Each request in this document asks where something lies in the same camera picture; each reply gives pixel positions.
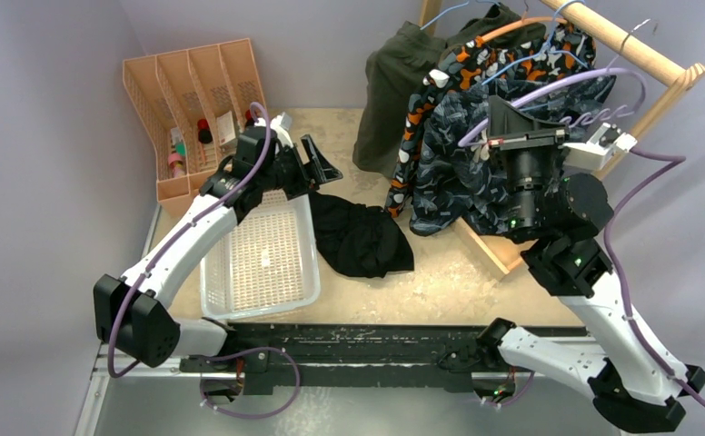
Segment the black shorts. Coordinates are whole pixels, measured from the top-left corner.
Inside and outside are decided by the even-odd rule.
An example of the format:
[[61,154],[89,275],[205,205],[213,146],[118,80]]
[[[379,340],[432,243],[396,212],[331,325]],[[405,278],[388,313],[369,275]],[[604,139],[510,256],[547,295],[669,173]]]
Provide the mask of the black shorts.
[[383,278],[414,270],[412,247],[383,208],[322,193],[308,199],[317,251],[337,273]]

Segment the white plastic basket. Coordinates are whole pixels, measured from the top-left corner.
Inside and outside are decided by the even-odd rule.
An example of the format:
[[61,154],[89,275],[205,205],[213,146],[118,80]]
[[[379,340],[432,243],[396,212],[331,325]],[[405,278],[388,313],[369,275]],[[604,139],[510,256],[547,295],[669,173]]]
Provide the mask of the white plastic basket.
[[294,311],[314,303],[321,290],[306,195],[265,193],[200,263],[202,312],[219,321]]

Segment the peach plastic desk organizer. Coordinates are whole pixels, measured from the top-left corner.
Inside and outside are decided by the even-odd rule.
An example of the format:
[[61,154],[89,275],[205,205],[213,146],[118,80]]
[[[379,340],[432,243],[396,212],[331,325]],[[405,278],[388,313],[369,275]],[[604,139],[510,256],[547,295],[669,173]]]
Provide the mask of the peach plastic desk organizer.
[[[216,118],[231,111],[241,132],[250,104],[266,100],[250,39],[126,59],[123,84],[154,147],[156,200],[171,216],[185,213],[204,179],[233,153],[219,145]],[[213,142],[201,144],[205,118]],[[186,176],[173,178],[168,155],[184,156]]]

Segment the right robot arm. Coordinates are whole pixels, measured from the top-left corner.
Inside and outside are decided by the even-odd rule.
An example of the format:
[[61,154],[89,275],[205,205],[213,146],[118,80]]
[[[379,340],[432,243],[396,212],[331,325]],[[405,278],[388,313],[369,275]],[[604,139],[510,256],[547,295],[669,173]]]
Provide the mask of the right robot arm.
[[530,275],[585,325],[601,347],[579,352],[504,319],[478,340],[480,363],[541,373],[586,396],[615,427],[634,434],[674,431],[685,416],[683,395],[705,385],[705,371],[675,358],[631,304],[617,259],[597,236],[611,222],[603,183],[595,176],[634,136],[613,124],[574,143],[564,124],[536,119],[494,96],[486,146],[507,174],[503,236],[527,243]]

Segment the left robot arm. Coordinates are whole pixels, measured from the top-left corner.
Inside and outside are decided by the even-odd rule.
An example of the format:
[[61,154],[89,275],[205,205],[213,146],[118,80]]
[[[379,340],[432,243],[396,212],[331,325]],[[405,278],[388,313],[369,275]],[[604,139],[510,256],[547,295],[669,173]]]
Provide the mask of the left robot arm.
[[118,277],[105,274],[94,285],[96,335],[107,347],[107,370],[115,378],[116,352],[134,363],[157,367],[172,356],[203,355],[215,371],[233,368],[238,347],[227,331],[211,322],[178,321],[169,312],[176,294],[206,254],[262,203],[280,190],[303,199],[342,172],[301,138],[303,162],[291,141],[268,127],[251,127],[237,140],[234,155],[223,158],[208,176],[176,226],[147,255]]

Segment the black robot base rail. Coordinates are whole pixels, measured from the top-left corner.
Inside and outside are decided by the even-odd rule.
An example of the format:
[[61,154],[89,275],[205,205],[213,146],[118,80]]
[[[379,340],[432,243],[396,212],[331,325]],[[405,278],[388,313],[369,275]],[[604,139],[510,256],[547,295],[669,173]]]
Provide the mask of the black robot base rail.
[[[469,392],[475,376],[524,372],[481,344],[481,333],[480,326],[240,322],[218,357],[183,357],[180,371],[239,379],[248,395],[294,385]],[[233,360],[223,361],[229,354]]]

